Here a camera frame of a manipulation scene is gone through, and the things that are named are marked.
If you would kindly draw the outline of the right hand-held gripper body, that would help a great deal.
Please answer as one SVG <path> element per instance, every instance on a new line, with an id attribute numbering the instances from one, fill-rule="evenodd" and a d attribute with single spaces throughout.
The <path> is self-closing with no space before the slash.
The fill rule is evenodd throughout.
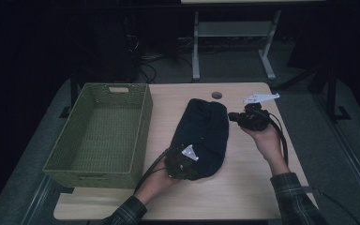
<path id="1" fill-rule="evenodd" d="M 279 94 L 252 94 L 243 100 L 244 111 L 239 114 L 238 125 L 253 131 L 263 131 L 274 124 L 270 112 L 262 109 L 262 102 L 279 98 Z"/>

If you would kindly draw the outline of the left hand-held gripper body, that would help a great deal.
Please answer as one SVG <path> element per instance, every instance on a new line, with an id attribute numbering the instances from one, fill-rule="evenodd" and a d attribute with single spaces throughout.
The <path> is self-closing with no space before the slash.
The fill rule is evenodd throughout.
<path id="1" fill-rule="evenodd" d="M 164 163 L 171 178 L 196 180 L 199 175 L 195 169 L 198 160 L 199 157 L 194 152 L 192 144 L 181 144 L 168 150 Z"/>

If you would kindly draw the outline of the navy garment with fishbone print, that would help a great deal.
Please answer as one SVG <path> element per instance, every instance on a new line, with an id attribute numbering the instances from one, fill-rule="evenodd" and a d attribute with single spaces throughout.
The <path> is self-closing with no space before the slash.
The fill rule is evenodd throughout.
<path id="1" fill-rule="evenodd" d="M 199 157 L 198 179 L 214 175 L 222 166 L 229 138 L 227 108 L 218 102 L 191 99 L 172 137 L 171 147 L 193 145 Z"/>

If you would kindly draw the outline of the green woven basket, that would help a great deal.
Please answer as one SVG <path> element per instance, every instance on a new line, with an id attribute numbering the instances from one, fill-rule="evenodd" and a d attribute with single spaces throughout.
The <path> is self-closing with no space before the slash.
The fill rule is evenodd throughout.
<path id="1" fill-rule="evenodd" d="M 152 110 L 145 83 L 85 84 L 43 171 L 67 188 L 134 189 Z"/>

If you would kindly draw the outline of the person's right hand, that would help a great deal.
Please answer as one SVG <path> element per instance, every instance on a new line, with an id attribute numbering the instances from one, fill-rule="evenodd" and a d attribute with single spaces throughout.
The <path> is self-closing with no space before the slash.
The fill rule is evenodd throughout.
<path id="1" fill-rule="evenodd" d="M 268 125 L 263 131 L 253 131 L 243 128 L 256 143 L 259 152 L 268 162 L 280 162 L 283 160 L 278 132 L 272 125 Z"/>

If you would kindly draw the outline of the person's left hand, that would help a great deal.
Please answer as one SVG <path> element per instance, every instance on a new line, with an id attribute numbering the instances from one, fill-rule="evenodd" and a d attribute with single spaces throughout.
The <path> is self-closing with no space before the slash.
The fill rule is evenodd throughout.
<path id="1" fill-rule="evenodd" d="M 152 172 L 144 181 L 143 186 L 148 194 L 157 196 L 180 182 L 180 179 L 171 178 L 167 170 L 162 168 Z"/>

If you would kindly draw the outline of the black metal stand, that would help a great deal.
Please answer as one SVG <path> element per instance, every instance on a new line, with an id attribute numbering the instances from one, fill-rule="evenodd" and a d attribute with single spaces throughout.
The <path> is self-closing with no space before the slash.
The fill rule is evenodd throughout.
<path id="1" fill-rule="evenodd" d="M 335 113 L 335 105 L 337 78 L 332 65 L 328 62 L 318 63 L 317 65 L 296 75 L 294 78 L 291 78 L 282 84 L 273 86 L 272 90 L 285 90 L 310 76 L 313 77 L 311 83 L 308 85 L 307 88 L 310 93 L 318 94 L 323 90 L 325 86 L 327 86 L 325 108 L 326 113 L 329 115 L 329 118 L 332 121 L 336 121 L 337 116 Z"/>

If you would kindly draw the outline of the white metal desk frame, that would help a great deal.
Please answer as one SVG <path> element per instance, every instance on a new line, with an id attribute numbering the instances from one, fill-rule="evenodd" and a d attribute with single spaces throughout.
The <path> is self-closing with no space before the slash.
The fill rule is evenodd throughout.
<path id="1" fill-rule="evenodd" d="M 191 55 L 192 80 L 201 79 L 199 40 L 200 38 L 265 38 L 265 44 L 258 50 L 262 67 L 267 78 L 274 81 L 277 77 L 271 66 L 268 54 L 278 29 L 278 23 L 285 7 L 297 4 L 322 3 L 325 0 L 180 0 L 184 7 L 195 7 L 193 24 L 193 51 Z M 273 10 L 270 20 L 247 19 L 243 21 L 206 22 L 201 21 L 203 8 L 234 8 L 246 10 L 256 7 L 258 10 Z"/>

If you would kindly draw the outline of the aluminium floor rail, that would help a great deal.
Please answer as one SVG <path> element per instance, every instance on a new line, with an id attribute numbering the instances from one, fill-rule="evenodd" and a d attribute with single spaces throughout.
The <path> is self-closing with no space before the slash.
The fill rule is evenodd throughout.
<path id="1" fill-rule="evenodd" d="M 350 93 L 336 98 L 335 113 L 338 114 L 338 106 L 343 106 L 351 120 L 332 121 L 326 113 L 326 97 L 315 95 L 314 101 L 322 111 L 329 127 L 333 130 L 336 140 L 351 167 L 352 172 L 360 186 L 360 107 Z"/>
<path id="2" fill-rule="evenodd" d="M 34 223 L 37 221 L 40 211 L 42 210 L 43 204 L 49 195 L 49 190 L 52 184 L 53 180 L 48 175 L 44 175 L 42 177 L 34 197 L 22 218 L 21 225 L 34 225 Z"/>

